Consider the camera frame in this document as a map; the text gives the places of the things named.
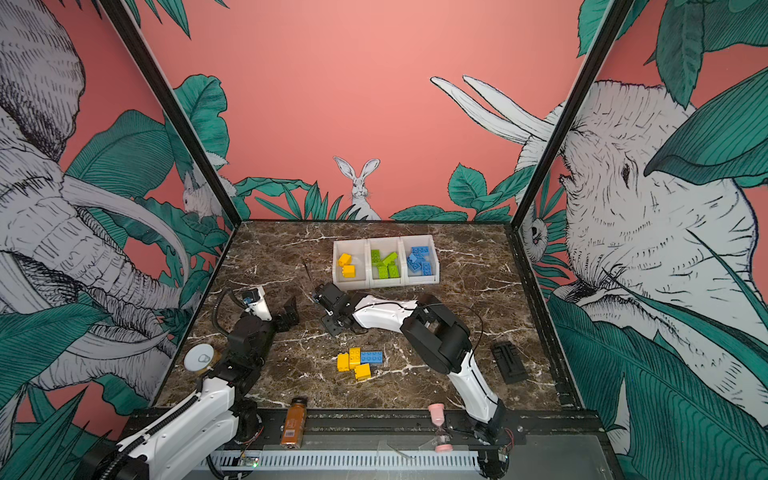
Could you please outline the yellow lego brick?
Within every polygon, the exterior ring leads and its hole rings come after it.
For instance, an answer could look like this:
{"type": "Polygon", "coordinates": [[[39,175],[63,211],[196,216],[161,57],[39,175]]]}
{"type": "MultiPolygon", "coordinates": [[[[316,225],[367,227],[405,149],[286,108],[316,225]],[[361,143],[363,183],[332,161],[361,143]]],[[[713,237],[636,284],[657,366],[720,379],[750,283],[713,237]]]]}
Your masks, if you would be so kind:
{"type": "Polygon", "coordinates": [[[347,265],[349,265],[351,262],[352,262],[352,257],[351,257],[349,254],[347,254],[347,253],[344,253],[344,254],[342,254],[342,255],[341,255],[339,258],[338,258],[338,260],[337,260],[337,264],[338,264],[340,267],[344,267],[344,266],[347,266],[347,265]]]}
{"type": "Polygon", "coordinates": [[[337,356],[336,367],[338,372],[348,372],[350,370],[350,360],[348,353],[341,353],[337,356]]]}
{"type": "Polygon", "coordinates": [[[352,279],[356,277],[356,267],[352,264],[342,266],[341,270],[343,278],[352,279]]]}
{"type": "Polygon", "coordinates": [[[361,349],[360,348],[350,348],[349,349],[349,358],[348,358],[349,367],[352,370],[354,370],[361,363],[362,363],[361,349]]]}

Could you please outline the white three-compartment bin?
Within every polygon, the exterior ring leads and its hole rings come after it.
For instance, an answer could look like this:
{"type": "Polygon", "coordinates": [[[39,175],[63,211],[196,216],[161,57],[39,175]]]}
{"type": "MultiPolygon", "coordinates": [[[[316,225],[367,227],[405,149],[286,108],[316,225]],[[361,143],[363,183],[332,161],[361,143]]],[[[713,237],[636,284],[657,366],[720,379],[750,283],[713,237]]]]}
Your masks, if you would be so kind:
{"type": "Polygon", "coordinates": [[[440,283],[431,235],[335,241],[333,282],[341,290],[440,283]]]}

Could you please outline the blue lego brick bottom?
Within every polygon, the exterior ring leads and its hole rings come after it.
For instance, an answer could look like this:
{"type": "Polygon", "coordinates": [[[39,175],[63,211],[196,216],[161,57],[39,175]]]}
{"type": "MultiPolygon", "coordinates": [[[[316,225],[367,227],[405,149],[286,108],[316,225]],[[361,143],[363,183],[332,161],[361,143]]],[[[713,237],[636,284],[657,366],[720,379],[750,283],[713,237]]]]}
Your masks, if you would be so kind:
{"type": "Polygon", "coordinates": [[[384,363],[384,354],[382,351],[362,351],[360,362],[362,364],[382,365],[384,363]]]}

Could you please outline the yellow lego brick lowest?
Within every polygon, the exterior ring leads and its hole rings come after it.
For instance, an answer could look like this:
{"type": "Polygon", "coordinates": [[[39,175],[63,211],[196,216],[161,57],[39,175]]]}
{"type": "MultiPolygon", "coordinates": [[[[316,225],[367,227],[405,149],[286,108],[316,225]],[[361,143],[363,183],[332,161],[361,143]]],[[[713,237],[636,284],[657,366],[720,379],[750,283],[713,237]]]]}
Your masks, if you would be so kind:
{"type": "Polygon", "coordinates": [[[372,375],[371,366],[369,364],[360,364],[355,366],[354,375],[357,381],[369,379],[372,375]]]}

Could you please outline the large green lego brick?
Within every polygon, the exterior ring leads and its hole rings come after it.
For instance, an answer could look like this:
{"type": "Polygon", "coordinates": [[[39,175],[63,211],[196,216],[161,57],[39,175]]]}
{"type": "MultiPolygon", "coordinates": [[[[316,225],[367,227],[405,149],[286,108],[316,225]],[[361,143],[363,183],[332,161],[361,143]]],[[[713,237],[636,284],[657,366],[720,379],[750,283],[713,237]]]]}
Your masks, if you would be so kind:
{"type": "Polygon", "coordinates": [[[398,259],[398,254],[396,252],[392,252],[388,254],[386,257],[382,259],[382,263],[384,265],[391,265],[398,259]]]}

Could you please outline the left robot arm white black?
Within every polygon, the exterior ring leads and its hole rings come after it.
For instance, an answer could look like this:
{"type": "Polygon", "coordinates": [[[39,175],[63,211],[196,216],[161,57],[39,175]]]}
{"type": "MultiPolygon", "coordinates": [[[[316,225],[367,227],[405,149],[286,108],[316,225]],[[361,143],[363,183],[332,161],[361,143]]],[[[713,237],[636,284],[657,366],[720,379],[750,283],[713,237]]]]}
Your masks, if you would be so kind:
{"type": "Polygon", "coordinates": [[[295,297],[276,314],[263,294],[241,307],[240,318],[226,330],[214,306],[211,321],[226,336],[227,348],[192,393],[116,445],[95,445],[75,470],[76,479],[182,479],[220,446],[259,435],[258,407],[246,395],[260,378],[275,335],[300,319],[295,297]]]}

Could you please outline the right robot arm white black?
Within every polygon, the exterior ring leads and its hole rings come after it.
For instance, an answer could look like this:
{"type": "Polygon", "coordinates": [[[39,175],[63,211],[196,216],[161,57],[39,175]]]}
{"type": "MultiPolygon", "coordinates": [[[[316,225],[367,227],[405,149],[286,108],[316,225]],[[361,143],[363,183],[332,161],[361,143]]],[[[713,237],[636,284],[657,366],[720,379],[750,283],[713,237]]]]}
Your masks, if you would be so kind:
{"type": "Polygon", "coordinates": [[[448,376],[473,422],[475,437],[486,445],[496,442],[506,408],[480,371],[469,328],[434,295],[385,300],[326,283],[315,289],[313,301],[325,310],[321,322],[332,336],[345,328],[403,334],[428,367],[448,376]]]}

